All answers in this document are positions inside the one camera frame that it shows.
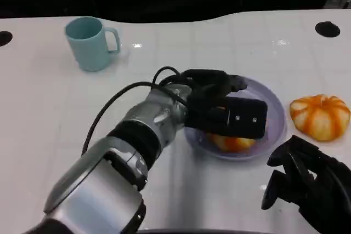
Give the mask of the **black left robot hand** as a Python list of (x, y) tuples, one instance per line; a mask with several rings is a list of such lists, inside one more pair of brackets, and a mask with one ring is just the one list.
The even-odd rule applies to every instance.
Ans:
[(226, 96), (247, 88), (244, 78), (221, 70), (189, 69), (180, 74), (191, 87), (186, 98), (188, 111), (184, 126), (206, 133), (234, 135), (229, 125), (233, 103)]

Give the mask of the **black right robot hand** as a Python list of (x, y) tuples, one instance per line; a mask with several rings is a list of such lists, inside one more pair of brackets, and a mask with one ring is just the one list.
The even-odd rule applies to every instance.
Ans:
[(277, 199), (296, 204), (302, 217), (319, 233), (350, 233), (350, 169), (319, 148), (293, 135), (270, 155), (274, 170), (261, 208)]

